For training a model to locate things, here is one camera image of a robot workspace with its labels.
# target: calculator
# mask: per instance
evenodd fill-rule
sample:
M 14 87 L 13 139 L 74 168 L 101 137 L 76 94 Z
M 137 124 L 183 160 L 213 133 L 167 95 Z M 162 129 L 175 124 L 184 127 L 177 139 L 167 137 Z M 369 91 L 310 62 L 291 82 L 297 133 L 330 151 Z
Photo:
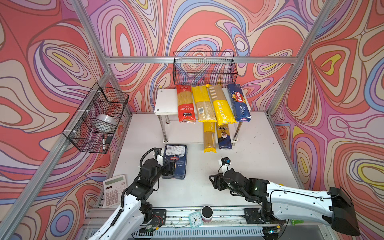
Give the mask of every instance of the calculator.
M 104 204 L 103 208 L 113 207 L 121 202 L 121 192 L 127 188 L 127 180 L 124 175 L 109 178 L 103 182 Z

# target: white label on pasta box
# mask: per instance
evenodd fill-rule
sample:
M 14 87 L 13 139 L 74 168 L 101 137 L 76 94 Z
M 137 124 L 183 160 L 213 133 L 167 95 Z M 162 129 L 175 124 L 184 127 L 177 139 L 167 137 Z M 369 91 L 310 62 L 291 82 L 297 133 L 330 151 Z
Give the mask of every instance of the white label on pasta box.
M 185 155 L 185 146 L 167 146 L 166 155 Z

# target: red spaghetti package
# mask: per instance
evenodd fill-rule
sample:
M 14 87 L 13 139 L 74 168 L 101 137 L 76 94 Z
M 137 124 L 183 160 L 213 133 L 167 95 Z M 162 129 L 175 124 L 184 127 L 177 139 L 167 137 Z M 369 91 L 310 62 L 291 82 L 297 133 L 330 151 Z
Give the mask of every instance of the red spaghetti package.
M 177 85 L 177 111 L 179 112 L 179 122 L 195 122 L 195 109 L 191 86 Z

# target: black lid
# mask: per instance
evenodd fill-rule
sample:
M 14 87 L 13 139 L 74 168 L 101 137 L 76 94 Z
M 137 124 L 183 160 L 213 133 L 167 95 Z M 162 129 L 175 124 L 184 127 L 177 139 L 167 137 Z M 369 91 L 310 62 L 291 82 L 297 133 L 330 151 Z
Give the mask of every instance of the black lid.
M 201 214 L 202 214 L 205 218 L 210 218 L 210 217 L 212 217 L 212 215 L 213 215 L 212 208 L 209 207 L 209 206 L 205 206 L 205 207 L 203 207 L 203 209 L 201 210 Z

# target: calculator keypad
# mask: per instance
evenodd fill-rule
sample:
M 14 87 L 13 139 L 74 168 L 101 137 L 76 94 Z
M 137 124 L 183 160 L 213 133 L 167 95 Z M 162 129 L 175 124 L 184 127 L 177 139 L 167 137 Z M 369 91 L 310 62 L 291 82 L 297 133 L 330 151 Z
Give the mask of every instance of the calculator keypad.
M 104 204 L 105 207 L 109 207 L 121 202 L 121 194 L 126 188 L 126 183 L 117 183 L 112 186 L 107 186 L 108 189 L 104 191 Z
M 105 191 L 105 203 L 107 206 L 117 204 L 120 202 L 122 187 L 115 187 Z

